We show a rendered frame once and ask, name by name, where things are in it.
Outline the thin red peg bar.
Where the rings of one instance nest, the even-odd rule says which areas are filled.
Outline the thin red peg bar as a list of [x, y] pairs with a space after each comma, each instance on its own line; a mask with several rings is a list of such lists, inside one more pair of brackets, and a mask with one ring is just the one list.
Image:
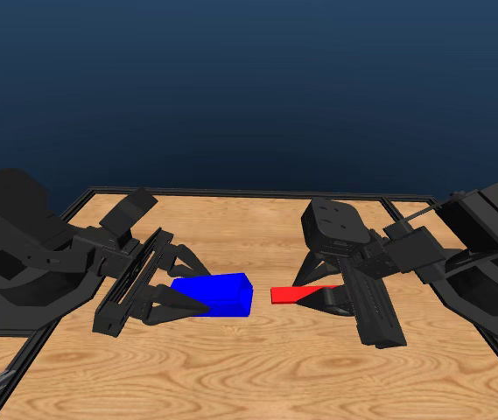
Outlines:
[[270, 302], [273, 305], [295, 304], [299, 299], [325, 288], [332, 289], [335, 288], [335, 285], [272, 287], [270, 289]]

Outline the blue hollow socket block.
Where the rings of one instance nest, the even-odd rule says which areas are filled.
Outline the blue hollow socket block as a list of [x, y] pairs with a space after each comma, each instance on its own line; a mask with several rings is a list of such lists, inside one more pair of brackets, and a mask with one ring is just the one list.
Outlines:
[[200, 317], [246, 318], [250, 315], [254, 289], [244, 273], [175, 278], [171, 287], [210, 308]]

